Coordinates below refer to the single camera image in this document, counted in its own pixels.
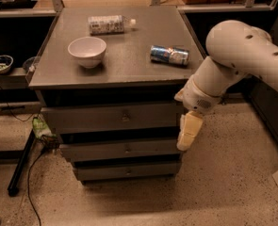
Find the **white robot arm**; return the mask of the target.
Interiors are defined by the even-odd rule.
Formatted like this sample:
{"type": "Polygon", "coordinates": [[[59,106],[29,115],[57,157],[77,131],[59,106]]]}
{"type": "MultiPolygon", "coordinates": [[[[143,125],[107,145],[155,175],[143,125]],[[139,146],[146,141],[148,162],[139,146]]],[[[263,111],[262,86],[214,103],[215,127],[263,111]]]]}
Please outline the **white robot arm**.
{"type": "Polygon", "coordinates": [[[186,151],[199,134],[204,115],[228,88],[251,74],[278,91],[278,46],[266,31],[240,21],[216,24],[205,40],[208,56],[174,99],[188,113],[180,118],[177,149],[186,151]]]}

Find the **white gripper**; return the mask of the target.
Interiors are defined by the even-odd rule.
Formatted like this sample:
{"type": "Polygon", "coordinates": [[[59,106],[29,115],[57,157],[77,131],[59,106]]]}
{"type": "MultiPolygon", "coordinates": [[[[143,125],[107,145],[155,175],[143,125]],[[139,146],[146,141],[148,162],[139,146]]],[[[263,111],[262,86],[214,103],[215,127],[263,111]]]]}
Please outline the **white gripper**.
{"type": "Polygon", "coordinates": [[[191,76],[187,83],[174,95],[174,99],[181,102],[189,110],[186,115],[180,118],[180,132],[177,139],[177,148],[180,151],[187,151],[194,139],[198,136],[202,125],[203,116],[221,101],[220,96],[212,96],[198,88],[191,76]]]}

